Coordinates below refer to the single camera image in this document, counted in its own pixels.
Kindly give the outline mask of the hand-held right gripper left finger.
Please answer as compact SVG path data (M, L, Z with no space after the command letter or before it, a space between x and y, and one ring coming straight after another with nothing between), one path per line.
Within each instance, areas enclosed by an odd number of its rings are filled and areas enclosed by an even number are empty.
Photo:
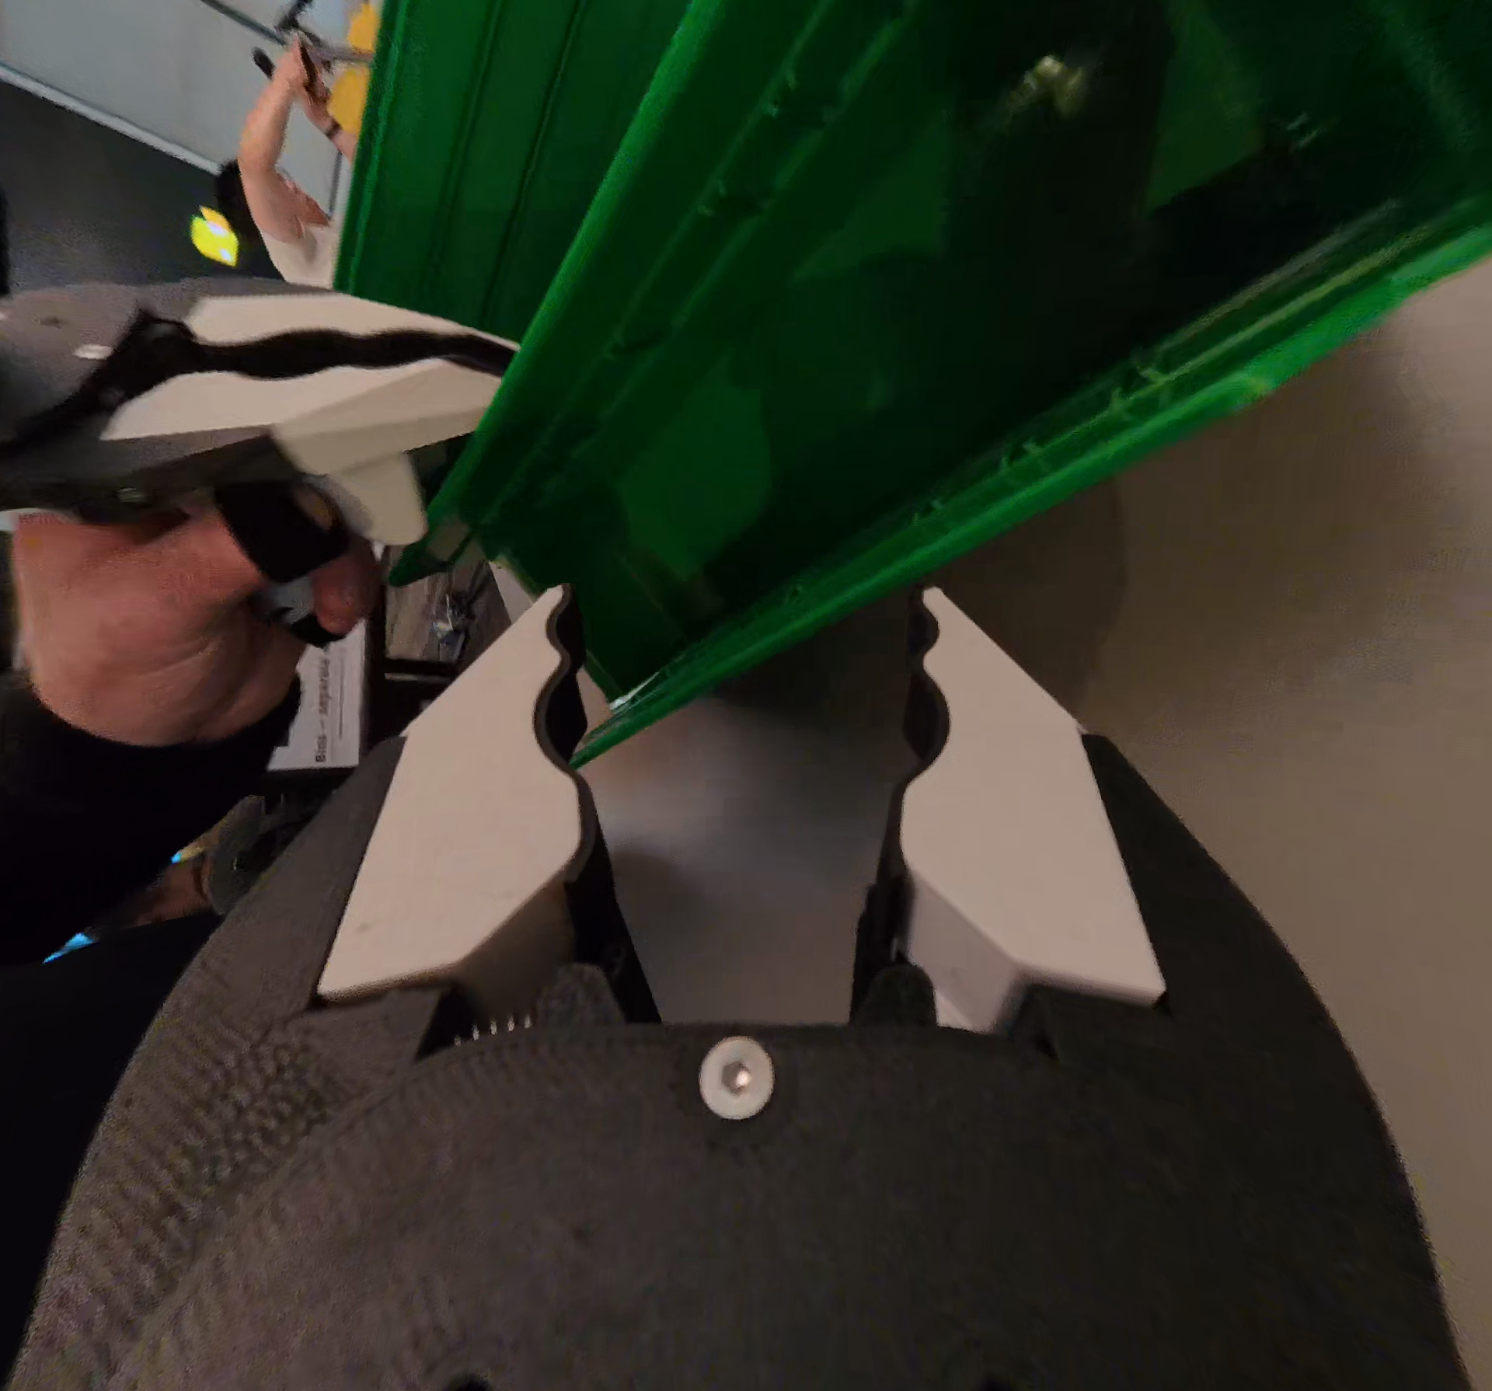
M630 1017L630 930L574 773L579 667L579 603L551 587L403 729L319 1000L436 988L520 1024L560 966L582 962Z

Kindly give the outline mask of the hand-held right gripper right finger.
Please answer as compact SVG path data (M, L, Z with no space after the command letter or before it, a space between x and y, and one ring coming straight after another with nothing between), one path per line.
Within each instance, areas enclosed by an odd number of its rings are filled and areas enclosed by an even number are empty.
M905 958L944 1029L1004 1032L1033 988L1151 1008L1164 977L1078 722L944 590L914 688L934 733L895 815Z

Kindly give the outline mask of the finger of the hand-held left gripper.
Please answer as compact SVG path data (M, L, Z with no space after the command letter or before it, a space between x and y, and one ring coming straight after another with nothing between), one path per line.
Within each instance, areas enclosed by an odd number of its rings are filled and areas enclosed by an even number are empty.
M185 312L200 373L295 382L442 362L506 378L517 345L347 292L207 298Z
M330 491L350 529L410 547L429 529L416 455L472 436L496 391L499 373L444 356L291 382L191 373L128 401L105 423L100 449L120 458L128 445L210 450L270 437L291 472Z

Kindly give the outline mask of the green plastic bin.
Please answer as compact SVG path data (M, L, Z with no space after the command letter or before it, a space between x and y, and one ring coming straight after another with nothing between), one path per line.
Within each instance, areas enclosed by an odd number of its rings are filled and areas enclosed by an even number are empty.
M384 0L334 285L523 341L691 0Z
M691 0L408 570L574 587L575 761L1488 258L1488 0Z

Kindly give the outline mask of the person's left forearm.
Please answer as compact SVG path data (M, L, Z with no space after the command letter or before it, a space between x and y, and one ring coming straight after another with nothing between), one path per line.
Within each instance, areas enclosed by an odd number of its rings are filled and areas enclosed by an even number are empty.
M221 821L262 777L299 685L210 743L136 748L54 716L28 679L0 693L0 960L39 962Z

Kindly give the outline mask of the person's left hand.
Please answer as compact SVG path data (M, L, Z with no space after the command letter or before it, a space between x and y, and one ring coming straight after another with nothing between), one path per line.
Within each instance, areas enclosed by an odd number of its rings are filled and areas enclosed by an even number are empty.
M307 645L254 606L265 576L215 509L138 526L24 512L9 572L28 685L91 738L213 743L295 688Z

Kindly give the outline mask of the white printed card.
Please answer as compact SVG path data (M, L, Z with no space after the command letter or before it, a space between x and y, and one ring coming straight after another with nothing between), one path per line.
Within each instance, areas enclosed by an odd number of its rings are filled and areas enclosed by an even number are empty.
M273 774L350 773L365 757L366 623L299 656L299 706L270 757Z

